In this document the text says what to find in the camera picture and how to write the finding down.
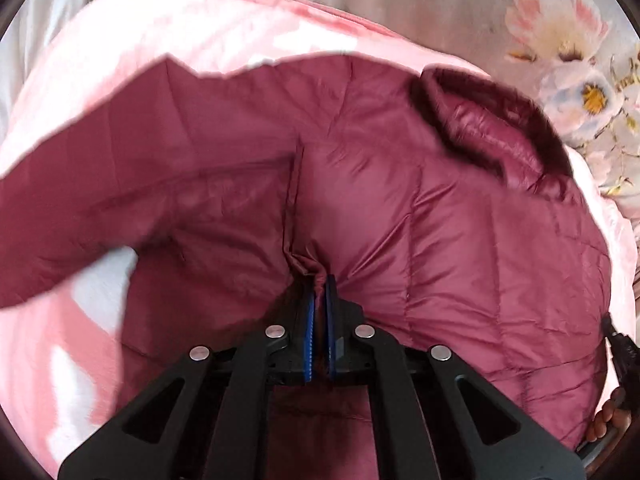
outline yellow flower center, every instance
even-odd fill
[[[602,87],[586,83],[582,87],[582,107],[591,115],[601,113],[607,106],[607,96]]]

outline maroon jacket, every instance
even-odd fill
[[[547,120],[465,73],[163,60],[0,181],[0,240],[0,306],[136,249],[123,402],[264,326],[297,272],[334,273],[404,345],[452,347],[568,446],[602,388],[604,240]],[[271,478],[377,478],[360,389],[282,390],[273,417]]]

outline pink blanket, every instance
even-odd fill
[[[96,0],[50,46],[16,103],[0,146],[6,174],[24,153],[164,54],[198,72],[232,72],[314,52],[357,52],[420,71],[458,58],[354,16],[288,0]],[[612,259],[611,306],[634,335],[630,225],[570,152],[578,185]],[[0,404],[37,460],[62,460],[110,416],[120,385],[120,321],[135,254],[123,248],[55,290],[0,312]],[[614,387],[609,374],[604,396]]]

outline white flower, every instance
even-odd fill
[[[509,32],[539,57],[562,62],[587,60],[606,37],[592,0],[514,0],[504,17]]]
[[[605,152],[591,152],[584,157],[591,170],[596,186],[603,186],[611,173],[611,161]]]
[[[601,72],[579,61],[565,63],[545,76],[538,99],[558,135],[572,146],[594,139],[623,103],[622,94]]]

